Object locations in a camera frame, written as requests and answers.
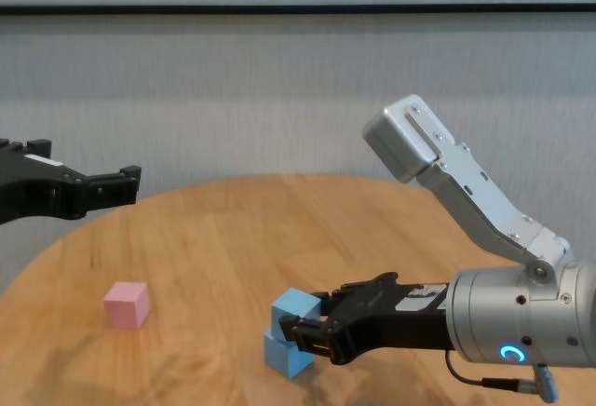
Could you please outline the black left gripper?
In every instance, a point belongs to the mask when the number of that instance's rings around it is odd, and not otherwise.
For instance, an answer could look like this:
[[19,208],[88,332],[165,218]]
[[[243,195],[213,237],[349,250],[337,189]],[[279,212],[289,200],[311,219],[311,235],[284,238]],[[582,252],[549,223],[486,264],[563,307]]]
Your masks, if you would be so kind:
[[1,223],[21,218],[49,217],[79,220],[89,210],[135,204],[142,168],[88,177],[51,159],[51,141],[1,141]]

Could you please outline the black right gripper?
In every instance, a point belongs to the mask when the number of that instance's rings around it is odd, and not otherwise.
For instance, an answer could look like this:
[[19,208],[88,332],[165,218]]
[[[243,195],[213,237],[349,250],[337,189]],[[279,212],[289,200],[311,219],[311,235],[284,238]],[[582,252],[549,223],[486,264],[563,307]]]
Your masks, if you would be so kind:
[[446,306],[447,283],[399,284],[394,272],[313,291],[327,319],[284,315],[278,320],[286,341],[300,351],[328,356],[345,365],[378,348],[452,350]]

